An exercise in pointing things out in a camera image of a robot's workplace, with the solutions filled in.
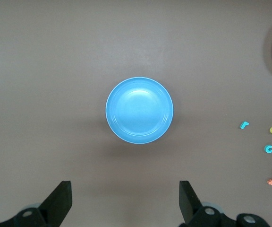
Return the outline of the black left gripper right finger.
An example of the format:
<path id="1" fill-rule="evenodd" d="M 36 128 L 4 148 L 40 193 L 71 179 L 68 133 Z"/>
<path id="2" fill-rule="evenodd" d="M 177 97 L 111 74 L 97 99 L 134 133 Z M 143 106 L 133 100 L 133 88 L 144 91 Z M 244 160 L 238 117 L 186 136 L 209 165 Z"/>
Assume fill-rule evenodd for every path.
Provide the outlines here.
<path id="1" fill-rule="evenodd" d="M 179 182 L 179 208 L 184 219 L 181 227 L 234 227 L 235 221 L 216 208 L 204 206 L 189 181 Z"/>

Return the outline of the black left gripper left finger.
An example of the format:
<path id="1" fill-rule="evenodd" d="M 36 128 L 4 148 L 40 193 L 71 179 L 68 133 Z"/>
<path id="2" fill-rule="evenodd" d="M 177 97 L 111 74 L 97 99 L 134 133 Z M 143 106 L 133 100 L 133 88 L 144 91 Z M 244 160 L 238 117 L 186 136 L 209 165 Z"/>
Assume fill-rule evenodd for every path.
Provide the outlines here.
<path id="1" fill-rule="evenodd" d="M 37 208 L 27 208 L 0 227 L 59 227 L 72 207 L 71 181 L 62 181 Z"/>

